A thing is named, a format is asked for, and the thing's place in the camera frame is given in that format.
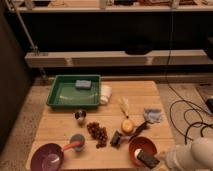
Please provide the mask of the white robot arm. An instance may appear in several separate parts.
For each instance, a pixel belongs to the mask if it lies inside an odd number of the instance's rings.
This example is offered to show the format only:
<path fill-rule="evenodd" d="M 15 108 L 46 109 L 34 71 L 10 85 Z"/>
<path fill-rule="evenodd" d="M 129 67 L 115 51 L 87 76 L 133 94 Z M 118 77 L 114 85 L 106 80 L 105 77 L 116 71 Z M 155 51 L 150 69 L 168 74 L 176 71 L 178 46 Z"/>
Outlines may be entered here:
<path fill-rule="evenodd" d="M 152 171 L 213 171 L 213 138 L 197 138 L 157 155 L 160 163 Z"/>

